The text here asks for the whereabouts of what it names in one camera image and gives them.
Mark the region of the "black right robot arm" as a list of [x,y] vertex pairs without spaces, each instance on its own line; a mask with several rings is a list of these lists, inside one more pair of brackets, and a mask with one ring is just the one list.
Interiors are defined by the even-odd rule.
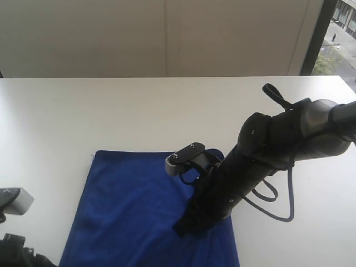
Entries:
[[304,99],[276,116],[252,114],[224,159],[199,142],[187,145],[165,163],[171,176],[191,169],[199,174],[190,182],[194,192],[173,226],[175,233],[183,237],[213,227],[266,177],[291,174],[297,161],[341,155],[354,142],[354,102]]

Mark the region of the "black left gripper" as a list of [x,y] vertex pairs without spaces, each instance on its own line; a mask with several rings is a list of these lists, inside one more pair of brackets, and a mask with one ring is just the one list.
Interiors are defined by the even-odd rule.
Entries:
[[25,247],[24,236],[6,233],[1,239],[1,266],[56,266],[33,248]]

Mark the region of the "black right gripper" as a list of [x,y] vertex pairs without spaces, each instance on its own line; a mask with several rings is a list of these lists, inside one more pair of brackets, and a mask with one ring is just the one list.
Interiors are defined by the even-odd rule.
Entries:
[[242,155],[228,155],[212,172],[212,183],[172,226],[179,238],[207,230],[267,176],[267,167]]

